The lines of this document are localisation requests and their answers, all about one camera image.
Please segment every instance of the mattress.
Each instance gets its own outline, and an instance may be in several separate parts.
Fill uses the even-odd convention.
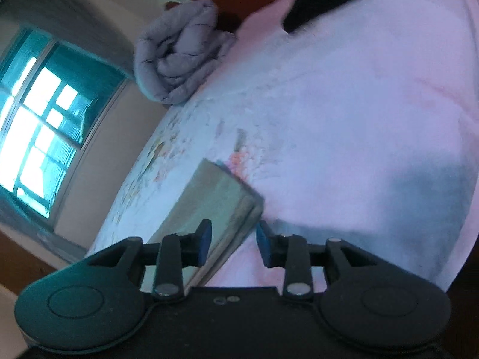
[[[288,35],[293,1],[251,15],[168,111],[90,253],[148,241],[206,158],[265,197],[277,233],[343,238],[447,290],[479,230],[478,0],[353,0]],[[281,287],[283,274],[251,235],[209,285]]]

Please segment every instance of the window frame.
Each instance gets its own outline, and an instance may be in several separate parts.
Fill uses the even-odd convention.
[[[22,40],[27,38],[30,35],[30,33],[32,33],[32,32],[33,32],[33,30],[26,29],[26,28],[20,28],[20,30],[13,37],[9,46],[5,49],[3,55],[0,55],[0,66],[2,66],[4,64],[7,65],[7,66],[10,65],[9,60],[8,60],[9,57],[13,57],[13,58],[15,57],[15,55],[20,50],[20,47],[23,44]],[[20,200],[16,195],[16,192],[17,192],[18,188],[22,188],[24,190],[25,194],[30,194],[30,190],[21,183],[20,178],[22,176],[23,167],[25,166],[25,162],[26,162],[26,159],[28,157],[28,153],[32,149],[32,142],[35,141],[35,133],[32,136],[32,139],[30,140],[30,144],[28,146],[28,153],[27,152],[25,153],[25,156],[22,160],[22,165],[20,166],[20,169],[18,171],[16,180],[15,180],[15,185],[13,187],[13,191],[11,192],[11,195],[18,201],[18,203],[25,206],[29,210],[30,213],[33,213],[36,217],[38,217],[42,222],[47,224],[47,226],[50,227],[50,228],[54,228],[54,226],[58,222],[58,218],[61,214],[61,209],[63,207],[65,197],[68,195],[68,193],[70,191],[71,181],[74,178],[74,175],[75,175],[75,172],[76,172],[78,166],[84,160],[84,156],[89,150],[90,143],[92,142],[95,133],[99,129],[100,124],[103,121],[103,119],[105,118],[108,111],[111,109],[113,104],[116,102],[116,99],[118,98],[119,94],[123,91],[123,89],[126,87],[126,85],[129,82],[127,77],[125,77],[122,81],[120,81],[118,87],[113,91],[112,96],[107,100],[103,110],[95,118],[95,121],[93,122],[92,127],[90,128],[90,130],[89,130],[87,136],[85,137],[83,143],[79,144],[77,141],[71,139],[69,136],[67,136],[66,134],[59,131],[57,128],[55,128],[51,124],[49,124],[46,121],[46,117],[47,117],[47,112],[46,111],[44,112],[44,114],[42,116],[38,116],[34,111],[29,109],[27,106],[23,105],[30,89],[32,88],[32,86],[33,86],[35,80],[37,79],[38,75],[40,74],[41,70],[46,66],[50,57],[53,55],[55,50],[60,45],[62,45],[61,41],[59,41],[58,39],[55,39],[54,37],[50,37],[50,41],[47,43],[47,45],[44,47],[42,52],[39,54],[37,60],[33,64],[32,68],[30,69],[30,71],[29,71],[28,75],[26,76],[25,80],[22,82],[22,85],[20,86],[20,89],[18,90],[18,93],[14,98],[13,104],[11,105],[11,108],[8,112],[8,115],[6,116],[4,123],[0,128],[0,151],[1,151],[3,149],[3,145],[4,145],[5,139],[7,137],[7,134],[10,130],[13,119],[15,118],[15,115],[17,114],[18,109],[20,109],[20,107],[22,107],[24,110],[27,110],[30,114],[32,114],[39,121],[39,125],[38,125],[37,129],[35,130],[36,133],[39,132],[41,126],[45,126],[49,129],[51,129],[57,137],[59,137],[60,139],[65,141],[67,144],[69,144],[70,146],[72,146],[73,148],[76,149],[76,152],[73,156],[73,159],[72,159],[70,165],[68,166],[68,168],[66,168],[65,176],[63,177],[63,180],[61,181],[61,184],[60,184],[60,187],[58,189],[57,195],[54,198],[53,204],[52,204],[52,206],[50,208],[50,211],[49,211],[49,217],[48,218],[44,217],[42,214],[40,214],[35,209],[30,207],[27,203]],[[4,72],[0,71],[0,79],[2,79],[3,73]],[[53,104],[57,100],[57,97],[58,97],[59,94],[60,94],[60,91],[57,90],[56,93],[54,95],[52,95],[52,98],[48,102],[48,105],[47,105],[47,108],[46,108],[47,110],[56,109],[57,107],[59,107],[59,106],[55,106]],[[60,112],[64,117],[68,117],[68,115],[64,114],[65,111],[63,109],[61,109],[61,110],[56,109],[56,110],[58,112]],[[43,200],[43,199],[41,197],[37,196],[35,193],[33,193],[33,194],[34,194],[34,196],[32,195],[31,197],[34,198],[36,201],[41,203],[40,200]]]

